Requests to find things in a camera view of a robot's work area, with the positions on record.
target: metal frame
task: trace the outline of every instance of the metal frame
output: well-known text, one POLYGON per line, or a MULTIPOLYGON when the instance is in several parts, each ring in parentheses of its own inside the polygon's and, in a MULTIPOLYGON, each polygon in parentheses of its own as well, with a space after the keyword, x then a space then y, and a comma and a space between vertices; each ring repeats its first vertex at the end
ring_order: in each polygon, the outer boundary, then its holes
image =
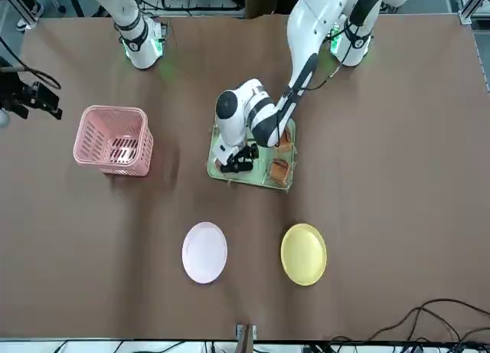
POLYGON ((489 20, 490 2, 487 0, 460 0, 461 12, 459 16, 464 25, 471 24, 471 19, 489 20))
POLYGON ((22 0, 7 0, 8 3, 19 13, 27 24, 28 29, 32 29, 38 23, 38 20, 33 16, 29 7, 22 0))

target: black cable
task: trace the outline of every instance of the black cable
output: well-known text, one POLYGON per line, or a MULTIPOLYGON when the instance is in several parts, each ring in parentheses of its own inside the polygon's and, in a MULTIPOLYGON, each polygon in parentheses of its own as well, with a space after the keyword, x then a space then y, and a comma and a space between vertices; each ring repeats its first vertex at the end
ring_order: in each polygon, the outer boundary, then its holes
MULTIPOLYGON (((451 302, 451 303, 456 303, 456 304, 460 304, 462 306, 465 306, 465 307, 468 307, 470 309, 473 309, 475 310, 476 312, 480 312, 484 315, 487 315, 490 317, 490 312, 489 311, 486 311, 484 309, 480 309, 479 307, 476 307, 474 305, 471 305, 467 302, 464 302, 464 301, 461 301, 459 299, 453 299, 453 298, 438 298, 438 299, 430 299, 426 302, 424 302, 420 308, 423 308, 427 305, 430 305, 432 303, 438 303, 438 302, 451 302)), ((415 316, 415 319, 418 319, 419 318, 419 314, 420 314, 420 311, 417 312, 416 316, 415 316)), ((407 340, 411 340, 411 338, 413 337, 413 333, 415 332, 415 326, 412 326, 412 330, 410 331, 410 334, 408 335, 408 338, 407 340)))
POLYGON ((162 0, 162 6, 158 7, 157 5, 153 5, 151 3, 148 3, 145 0, 134 0, 134 1, 137 3, 141 2, 144 5, 147 5, 149 7, 154 8, 155 10, 184 11, 184 12, 187 12, 190 16, 192 16, 190 11, 239 11, 242 9, 239 6, 236 6, 236 7, 186 7, 186 8, 184 8, 184 7, 180 7, 180 8, 179 7, 167 7, 167 6, 165 6, 165 0, 162 0))
MULTIPOLYGON (((417 339, 415 339, 416 342, 427 342, 427 343, 432 343, 428 338, 425 338, 423 336, 419 336, 417 339)), ((436 347, 439 353, 441 353, 441 348, 436 347)))
POLYGON ((177 347, 179 345, 182 345, 184 343, 185 342, 179 342, 179 343, 173 344, 170 347, 165 348, 162 351, 134 351, 133 353, 166 353, 167 351, 171 351, 173 348, 175 348, 175 347, 177 347))
POLYGON ((333 34, 333 35, 330 35, 326 38, 327 41, 332 41, 334 40, 337 36, 339 36, 340 34, 342 34, 343 32, 345 31, 345 28, 343 28, 342 30, 340 30, 339 32, 333 34))
POLYGON ((123 345, 123 343, 124 343, 124 340, 120 341, 119 345, 116 347, 116 350, 113 353, 116 353, 119 350, 119 348, 121 348, 121 345, 123 345))
POLYGON ((449 324, 443 317, 441 317, 440 315, 437 315, 435 312, 431 311, 430 309, 426 309, 425 307, 421 306, 420 309, 417 311, 417 314, 415 315, 415 319, 413 320, 412 330, 410 332, 409 337, 407 338, 408 341, 411 340, 413 333, 415 332, 415 328, 417 326, 417 322, 418 322, 418 319, 420 317, 421 311, 424 311, 425 313, 429 313, 430 315, 434 316, 436 319, 443 322, 446 325, 446 327, 448 328, 448 331, 450 334, 451 334, 451 332, 454 332, 456 334, 457 340, 461 339, 458 331, 451 324, 449 324))
POLYGON ((61 349, 63 349, 63 347, 68 344, 68 340, 65 340, 63 343, 61 343, 61 345, 59 345, 56 349, 54 349, 53 353, 59 353, 59 351, 61 349))
POLYGON ((456 349, 449 349, 448 350, 448 353, 449 352, 455 352, 455 353, 460 353, 460 348, 462 347, 462 345, 464 343, 466 343, 467 341, 465 339, 467 339, 470 335, 472 334, 475 334, 476 332, 485 332, 485 331, 490 331, 490 327, 484 327, 484 328, 474 328, 473 330, 470 330, 469 332, 465 333, 462 338, 459 340, 458 344, 456 345, 456 349))
MULTIPOLYGON (((339 68, 342 66, 342 64, 344 64, 345 59, 347 58, 347 56, 348 56, 349 52, 351 51, 351 49, 352 49, 352 43, 350 43, 350 44, 349 44, 349 48, 347 48, 347 52, 345 52, 345 56, 344 56, 344 58, 342 58, 342 60, 340 61, 339 68)), ((316 86, 316 87, 304 87, 304 88, 298 89, 298 91, 300 91, 300 90, 304 90, 304 91, 313 91, 313 90, 318 90, 318 89, 320 89, 321 87, 323 87, 323 86, 324 86, 324 85, 327 83, 327 81, 329 81, 329 80, 330 80, 330 79, 333 77, 333 75, 335 75, 336 73, 337 73, 337 70, 336 70, 336 71, 334 71, 334 73, 333 73, 333 74, 329 74, 329 75, 328 75, 328 76, 327 76, 327 77, 326 77, 326 78, 325 78, 325 79, 324 79, 324 80, 323 80, 323 81, 322 81, 322 82, 321 82, 321 83, 320 83, 318 86, 316 86)))
POLYGON ((23 67, 27 72, 30 72, 34 76, 36 76, 40 81, 44 82, 46 85, 49 85, 53 89, 60 90, 61 85, 52 77, 51 75, 46 74, 43 71, 36 70, 34 68, 30 68, 27 64, 22 62, 22 60, 17 56, 17 54, 14 53, 14 51, 8 46, 7 43, 3 40, 2 37, 0 37, 0 43, 3 44, 5 49, 7 50, 8 53, 10 53, 13 58, 23 67))

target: brown table surface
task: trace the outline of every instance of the brown table surface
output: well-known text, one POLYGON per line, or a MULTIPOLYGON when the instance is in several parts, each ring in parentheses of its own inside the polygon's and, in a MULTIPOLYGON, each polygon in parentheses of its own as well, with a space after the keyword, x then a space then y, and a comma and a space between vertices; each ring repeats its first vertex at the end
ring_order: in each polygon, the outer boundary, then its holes
MULTIPOLYGON (((233 339, 249 322, 260 339, 363 339, 430 298, 490 309, 490 99, 455 15, 381 16, 364 62, 305 95, 288 194, 208 177, 217 95, 257 77, 279 97, 285 25, 172 19, 165 58, 147 71, 125 58, 110 19, 42 20, 26 34, 22 57, 61 82, 64 117, 32 112, 0 132, 1 335, 233 339), (149 177, 76 164, 92 104, 147 112, 149 177), (229 247, 209 286, 181 265, 199 221, 218 224, 229 247), (279 259, 282 235, 303 221, 328 247, 311 287, 293 284, 279 259)), ((457 328, 488 325, 433 308, 457 328)), ((429 315, 418 332, 449 339, 429 315)))

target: cable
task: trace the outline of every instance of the cable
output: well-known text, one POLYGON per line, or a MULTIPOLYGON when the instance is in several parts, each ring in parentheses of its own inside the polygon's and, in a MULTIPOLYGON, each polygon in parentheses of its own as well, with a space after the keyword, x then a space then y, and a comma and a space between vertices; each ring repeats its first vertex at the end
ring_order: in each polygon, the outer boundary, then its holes
POLYGON ((60 90, 61 85, 52 77, 51 75, 46 74, 43 71, 36 70, 34 68, 30 68, 27 64, 22 62, 22 60, 17 56, 17 54, 14 53, 14 51, 8 46, 7 43, 3 40, 2 37, 0 37, 0 43, 3 44, 5 49, 7 50, 8 53, 10 53, 13 58, 23 67, 27 72, 30 72, 34 76, 36 76, 40 81, 44 82, 46 85, 49 85, 53 89, 60 90))
POLYGON ((65 340, 63 343, 61 343, 61 345, 58 345, 58 348, 54 349, 53 353, 59 353, 59 351, 61 349, 63 349, 63 347, 68 344, 68 340, 65 340))
MULTIPOLYGON (((427 343, 431 343, 431 341, 428 339, 428 338, 425 338, 423 336, 419 336, 417 339, 415 339, 416 342, 427 342, 427 343)), ((441 353, 441 348, 439 347, 436 347, 437 350, 439 351, 439 353, 441 353)))
POLYGON ((123 343, 124 343, 124 340, 122 340, 122 341, 119 343, 119 345, 116 347, 116 350, 115 350, 113 353, 116 353, 116 352, 119 350, 119 348, 121 348, 121 345, 123 345, 123 343))
MULTIPOLYGON (((484 309, 480 309, 479 307, 476 307, 474 305, 471 305, 467 302, 464 302, 464 301, 461 301, 459 299, 453 299, 453 298, 438 298, 438 299, 430 299, 426 302, 424 302, 420 308, 422 309, 423 307, 427 306, 427 305, 430 305, 432 303, 438 303, 438 302, 451 302, 451 303, 456 303, 456 304, 460 304, 462 306, 465 306, 465 307, 468 307, 470 309, 473 309, 475 310, 476 312, 480 312, 482 313, 483 315, 487 315, 490 317, 490 312, 489 311, 486 311, 484 309)), ((419 314, 420 314, 420 311, 417 312, 416 316, 415 316, 415 319, 417 320, 419 318, 419 314)), ((415 332, 415 326, 412 326, 412 330, 410 330, 410 334, 408 335, 408 338, 407 340, 411 340, 411 338, 413 337, 413 333, 415 332)))
POLYGON ((410 335, 409 337, 407 338, 407 340, 411 340, 412 336, 413 336, 413 332, 415 332, 415 328, 417 326, 417 322, 418 322, 418 319, 419 319, 419 316, 420 316, 420 312, 421 311, 424 311, 426 313, 429 313, 430 315, 434 316, 436 319, 440 320, 441 322, 443 322, 446 327, 448 328, 448 331, 449 333, 451 334, 451 332, 454 332, 456 334, 456 337, 457 337, 457 340, 460 340, 461 337, 459 336, 459 333, 457 332, 457 330, 455 328, 453 328, 453 326, 451 324, 449 324, 443 317, 441 317, 440 315, 437 315, 435 312, 429 310, 429 309, 426 309, 425 307, 419 307, 419 310, 417 311, 417 314, 415 315, 415 319, 413 320, 413 325, 412 325, 412 330, 410 332, 410 335))
POLYGON ((179 345, 182 345, 184 343, 185 342, 179 342, 179 343, 173 344, 170 347, 165 348, 162 351, 134 351, 133 353, 166 353, 167 351, 171 351, 173 348, 175 348, 175 347, 177 347, 179 345))
POLYGON ((464 343, 466 343, 465 339, 467 339, 470 335, 475 334, 476 332, 485 332, 485 331, 490 331, 490 327, 484 327, 484 328, 474 328, 473 330, 470 330, 469 332, 465 333, 462 338, 459 340, 458 344, 456 345, 456 349, 449 349, 448 353, 453 351, 455 353, 460 353, 460 348, 464 343))
POLYGON ((330 35, 326 38, 327 41, 332 41, 334 40, 337 36, 339 36, 340 34, 342 34, 343 32, 345 31, 345 28, 343 28, 342 30, 336 32, 335 34, 333 35, 330 35))
POLYGON ((190 13, 190 11, 239 11, 241 10, 242 8, 240 8, 239 6, 236 6, 236 7, 187 7, 187 8, 184 8, 184 7, 167 7, 165 6, 165 0, 162 0, 162 6, 161 7, 158 7, 157 5, 153 5, 151 3, 148 3, 147 1, 145 0, 134 0, 135 2, 141 2, 149 7, 152 7, 154 8, 155 10, 162 10, 162 11, 185 11, 187 12, 190 16, 192 16, 192 14, 190 13))

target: paper plate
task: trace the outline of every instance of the paper plate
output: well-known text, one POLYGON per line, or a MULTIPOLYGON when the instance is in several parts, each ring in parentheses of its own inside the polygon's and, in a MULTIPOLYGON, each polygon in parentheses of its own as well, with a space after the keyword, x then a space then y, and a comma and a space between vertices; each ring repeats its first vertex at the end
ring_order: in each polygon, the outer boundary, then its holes
POLYGON ((322 235, 311 225, 294 225, 281 243, 281 261, 294 283, 300 286, 315 284, 327 266, 327 247, 322 235))
POLYGON ((182 246, 185 272, 197 283, 207 284, 219 277, 227 262, 227 240, 215 224, 196 224, 182 246))

